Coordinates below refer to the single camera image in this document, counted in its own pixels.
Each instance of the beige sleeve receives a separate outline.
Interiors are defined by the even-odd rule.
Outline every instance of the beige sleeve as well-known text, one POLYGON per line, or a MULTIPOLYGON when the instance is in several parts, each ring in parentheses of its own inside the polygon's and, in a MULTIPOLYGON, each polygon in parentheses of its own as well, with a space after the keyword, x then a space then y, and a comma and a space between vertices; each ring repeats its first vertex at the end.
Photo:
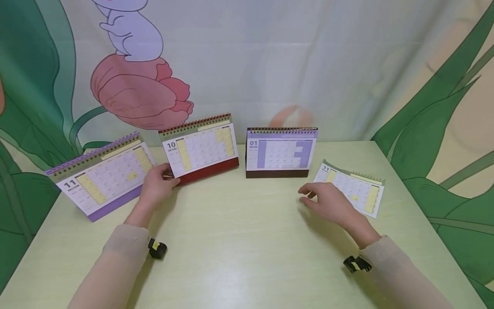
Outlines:
POLYGON ((117 226, 68 308, 124 309, 149 252, 148 241, 145 228, 117 226))
POLYGON ((453 308, 388 236, 363 249, 361 256, 372 265, 372 281, 399 308, 453 308))

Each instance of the left hand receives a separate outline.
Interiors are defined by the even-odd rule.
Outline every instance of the left hand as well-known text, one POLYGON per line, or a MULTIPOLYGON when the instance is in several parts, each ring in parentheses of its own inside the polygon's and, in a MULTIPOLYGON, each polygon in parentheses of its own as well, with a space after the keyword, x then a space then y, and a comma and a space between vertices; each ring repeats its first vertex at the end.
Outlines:
POLYGON ((180 183, 180 178, 172 177, 173 173, 169 163, 163 163, 150 169, 144 178, 138 203, 156 208, 165 198, 170 196, 171 190, 180 183))

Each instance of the spiral binding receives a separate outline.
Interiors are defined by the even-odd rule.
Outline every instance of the spiral binding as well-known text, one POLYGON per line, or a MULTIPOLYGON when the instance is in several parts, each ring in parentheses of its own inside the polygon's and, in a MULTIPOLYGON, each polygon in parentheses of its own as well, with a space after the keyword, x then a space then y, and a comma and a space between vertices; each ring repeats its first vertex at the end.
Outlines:
POLYGON ((158 133, 164 135, 165 133, 169 133, 171 131, 185 130, 185 129, 190 129, 190 128, 197 128, 197 127, 203 126, 204 124, 213 124, 218 119, 228 118, 230 116, 231 116, 230 113, 226 113, 226 114, 221 114, 221 115, 218 115, 218 116, 203 118, 203 119, 199 119, 199 120, 196 120, 196 121, 184 123, 184 124, 182 124, 180 126, 175 126, 175 127, 171 127, 171 128, 165 129, 165 130, 160 130, 160 131, 158 131, 158 133))
POLYGON ((318 130, 317 127, 285 127, 285 128, 271 128, 271 127, 253 127, 247 128, 251 133, 301 133, 301 134, 312 134, 318 130))
POLYGON ((372 177, 372 176, 367 175, 367 174, 356 173, 356 172, 352 172, 352 174, 355 174, 355 175, 358 175, 358 176, 361 176, 361 177, 364 177, 364 178, 372 179, 372 180, 375 180, 375 181, 379 181, 381 183, 384 182, 384 179, 382 179, 382 178, 372 177))
POLYGON ((116 141, 114 141, 111 144, 108 144, 104 147, 90 151, 90 152, 88 152, 88 153, 86 153, 80 157, 77 157, 71 161, 68 161, 64 164, 61 164, 57 167, 54 167, 54 168, 46 171, 45 174, 46 175, 51 175, 51 174, 56 175, 56 173, 61 171, 61 170, 63 170, 63 171, 60 172, 60 174, 65 173, 67 170, 71 170, 72 168, 75 168, 76 166, 80 165, 84 161, 89 162, 89 160, 92 160, 93 158, 95 158, 97 156, 101 156, 103 153, 112 151, 113 148, 118 149, 119 147, 124 145, 123 142, 129 142, 132 140, 137 140, 138 138, 139 138, 139 132, 135 131, 132 134, 129 134, 129 135, 126 135, 120 139, 117 139, 116 141))

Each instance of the light green table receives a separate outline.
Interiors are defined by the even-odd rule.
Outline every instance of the light green table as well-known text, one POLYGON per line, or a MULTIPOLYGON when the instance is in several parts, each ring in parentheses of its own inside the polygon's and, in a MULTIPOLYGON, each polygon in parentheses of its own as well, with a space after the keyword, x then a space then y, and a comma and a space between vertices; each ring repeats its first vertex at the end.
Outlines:
MULTIPOLYGON (((151 152, 165 160, 159 147, 151 152)), ((386 179, 377 219, 455 308, 485 308, 374 142, 318 143, 308 178, 246 179, 240 167, 177 190, 151 234, 166 243, 130 296, 136 308, 387 308, 364 273, 342 261, 357 247, 299 205, 323 158, 386 179)), ((91 223, 61 194, 0 296, 0 308, 64 308, 135 200, 91 223)))

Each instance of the calendar page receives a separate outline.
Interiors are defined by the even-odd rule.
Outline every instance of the calendar page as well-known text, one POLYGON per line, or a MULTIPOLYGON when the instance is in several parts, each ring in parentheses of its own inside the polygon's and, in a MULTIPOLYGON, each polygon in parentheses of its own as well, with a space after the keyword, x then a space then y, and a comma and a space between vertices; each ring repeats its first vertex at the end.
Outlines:
POLYGON ((139 139, 83 162, 96 159, 99 163, 56 182, 87 216, 112 203, 116 208, 138 196, 144 176, 155 164, 146 143, 139 139), (132 191, 136 194, 121 199, 132 191))
POLYGON ((317 132, 247 132, 247 171, 308 170, 317 132))
POLYGON ((175 177, 239 156, 233 124, 229 120, 190 130, 194 132, 163 141, 175 177))
POLYGON ((324 160, 314 182, 332 182, 355 209, 374 219, 377 217, 384 191, 383 181, 338 169, 324 160))

